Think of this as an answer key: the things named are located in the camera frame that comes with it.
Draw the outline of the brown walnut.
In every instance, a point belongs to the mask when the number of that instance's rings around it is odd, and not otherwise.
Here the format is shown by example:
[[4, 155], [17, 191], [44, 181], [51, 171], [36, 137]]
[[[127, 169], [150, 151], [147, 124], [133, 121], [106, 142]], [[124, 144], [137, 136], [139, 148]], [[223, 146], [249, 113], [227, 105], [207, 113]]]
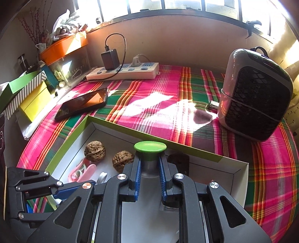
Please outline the brown walnut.
[[112, 158], [112, 165], [117, 172], [122, 173], [125, 165], [132, 163], [134, 161], [134, 157], [135, 155], [129, 151], [120, 151]]
[[106, 155], [106, 148], [100, 141], [92, 141], [88, 143], [84, 150], [85, 158], [91, 162], [99, 162]]

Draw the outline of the black clear flashlight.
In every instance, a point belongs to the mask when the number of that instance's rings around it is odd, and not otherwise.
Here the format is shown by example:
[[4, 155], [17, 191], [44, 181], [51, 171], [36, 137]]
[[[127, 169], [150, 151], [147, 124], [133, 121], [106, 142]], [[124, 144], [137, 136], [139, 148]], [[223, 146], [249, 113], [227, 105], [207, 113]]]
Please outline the black clear flashlight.
[[189, 175], [189, 156], [184, 153], [170, 154], [167, 158], [169, 163], [175, 164], [179, 173]]

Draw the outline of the green white suction knob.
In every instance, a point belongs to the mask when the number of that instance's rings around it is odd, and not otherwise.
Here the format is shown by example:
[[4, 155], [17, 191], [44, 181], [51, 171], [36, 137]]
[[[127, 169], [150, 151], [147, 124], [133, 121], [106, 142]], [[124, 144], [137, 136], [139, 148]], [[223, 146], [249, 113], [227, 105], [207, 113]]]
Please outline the green white suction knob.
[[144, 178], [159, 176], [159, 154], [166, 148], [166, 144], [156, 141], [140, 141], [134, 145], [134, 149], [141, 159], [141, 175]]

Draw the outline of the green white cardboard box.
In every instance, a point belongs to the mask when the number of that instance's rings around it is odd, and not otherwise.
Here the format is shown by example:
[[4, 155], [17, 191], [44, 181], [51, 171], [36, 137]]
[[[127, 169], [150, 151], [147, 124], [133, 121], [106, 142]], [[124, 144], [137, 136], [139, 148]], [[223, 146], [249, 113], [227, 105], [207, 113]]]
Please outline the green white cardboard box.
[[[97, 180], [102, 172], [108, 178], [117, 174], [112, 158], [122, 150], [134, 152], [139, 141], [155, 141], [155, 136], [129, 129], [96, 117], [87, 116], [65, 140], [47, 166], [50, 174], [68, 181], [69, 173], [84, 158], [85, 146], [91, 141], [100, 141], [106, 155], [92, 175]], [[216, 155], [204, 150], [165, 140], [166, 155], [184, 153], [189, 156], [189, 176], [196, 182], [219, 183], [239, 204], [244, 205], [247, 194], [247, 162]], [[122, 242], [176, 242], [178, 240], [178, 211], [162, 209], [159, 176], [142, 175], [137, 202], [123, 203]]]

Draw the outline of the striped box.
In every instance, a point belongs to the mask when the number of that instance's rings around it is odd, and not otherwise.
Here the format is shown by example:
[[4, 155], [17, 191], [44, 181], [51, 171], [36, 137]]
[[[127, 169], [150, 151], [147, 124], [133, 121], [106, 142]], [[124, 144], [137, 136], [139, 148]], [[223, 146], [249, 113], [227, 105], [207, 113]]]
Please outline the striped box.
[[32, 79], [20, 92], [13, 98], [6, 109], [3, 111], [4, 116], [10, 119], [24, 99], [42, 82], [47, 79], [44, 71], [41, 71], [34, 79]]

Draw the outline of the yellow box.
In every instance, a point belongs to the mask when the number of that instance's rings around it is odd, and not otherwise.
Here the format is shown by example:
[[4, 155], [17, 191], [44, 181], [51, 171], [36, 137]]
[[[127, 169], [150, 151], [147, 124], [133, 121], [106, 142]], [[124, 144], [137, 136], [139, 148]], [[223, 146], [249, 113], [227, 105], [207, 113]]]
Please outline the yellow box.
[[30, 121], [34, 121], [51, 100], [52, 95], [46, 83], [42, 82], [24, 99], [19, 109]]

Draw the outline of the black smartphone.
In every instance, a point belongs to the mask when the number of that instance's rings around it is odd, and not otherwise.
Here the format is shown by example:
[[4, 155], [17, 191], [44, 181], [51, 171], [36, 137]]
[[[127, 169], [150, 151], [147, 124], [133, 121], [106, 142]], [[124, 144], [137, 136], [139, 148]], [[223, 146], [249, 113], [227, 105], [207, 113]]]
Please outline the black smartphone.
[[107, 104], [108, 88], [99, 89], [64, 102], [59, 108], [55, 121], [103, 108]]

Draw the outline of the plaid tablecloth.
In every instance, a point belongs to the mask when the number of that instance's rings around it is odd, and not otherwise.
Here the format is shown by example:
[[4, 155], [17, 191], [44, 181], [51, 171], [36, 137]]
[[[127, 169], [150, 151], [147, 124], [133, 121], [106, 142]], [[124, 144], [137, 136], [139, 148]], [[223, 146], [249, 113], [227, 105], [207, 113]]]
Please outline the plaid tablecloth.
[[298, 151], [286, 122], [265, 142], [236, 135], [205, 108], [219, 101], [224, 74], [162, 65], [150, 80], [84, 82], [67, 98], [108, 87], [107, 104], [92, 116], [249, 164], [246, 211], [279, 242], [298, 214]]

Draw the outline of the pink black mini heater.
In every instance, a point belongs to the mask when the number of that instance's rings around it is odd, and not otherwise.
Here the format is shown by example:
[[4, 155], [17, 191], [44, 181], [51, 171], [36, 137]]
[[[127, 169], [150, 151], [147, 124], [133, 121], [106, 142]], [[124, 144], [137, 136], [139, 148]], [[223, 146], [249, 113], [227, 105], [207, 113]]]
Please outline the pink black mini heater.
[[217, 111], [228, 130], [266, 141], [291, 102], [290, 75], [268, 56], [248, 49], [234, 50], [228, 60]]

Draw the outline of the orange tray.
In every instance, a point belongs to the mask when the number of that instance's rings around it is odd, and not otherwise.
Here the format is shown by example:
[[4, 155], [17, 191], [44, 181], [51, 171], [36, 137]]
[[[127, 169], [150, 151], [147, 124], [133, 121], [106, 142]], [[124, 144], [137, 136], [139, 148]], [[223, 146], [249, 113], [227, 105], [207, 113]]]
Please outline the orange tray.
[[46, 48], [45, 51], [41, 52], [39, 57], [46, 65], [51, 65], [87, 44], [88, 40], [86, 32], [78, 32], [74, 35], [56, 41]]

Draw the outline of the white power strip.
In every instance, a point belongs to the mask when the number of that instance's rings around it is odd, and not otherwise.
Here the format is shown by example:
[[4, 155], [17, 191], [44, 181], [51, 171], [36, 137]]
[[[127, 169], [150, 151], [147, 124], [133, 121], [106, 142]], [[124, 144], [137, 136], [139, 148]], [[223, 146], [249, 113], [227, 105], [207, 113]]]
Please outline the white power strip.
[[90, 72], [87, 81], [102, 80], [113, 81], [122, 79], [154, 79], [159, 74], [159, 63], [141, 63], [137, 67], [131, 64], [124, 64], [120, 69], [106, 70], [105, 67], [99, 67]]

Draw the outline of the white plug adapter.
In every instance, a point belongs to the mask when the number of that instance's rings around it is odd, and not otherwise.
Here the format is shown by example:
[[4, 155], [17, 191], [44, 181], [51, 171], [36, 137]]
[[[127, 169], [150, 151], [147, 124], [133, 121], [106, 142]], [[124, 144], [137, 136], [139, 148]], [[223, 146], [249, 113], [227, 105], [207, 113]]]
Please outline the white plug adapter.
[[137, 54], [132, 59], [131, 67], [138, 67], [141, 65], [140, 57], [144, 57], [144, 58], [148, 59], [144, 54]]

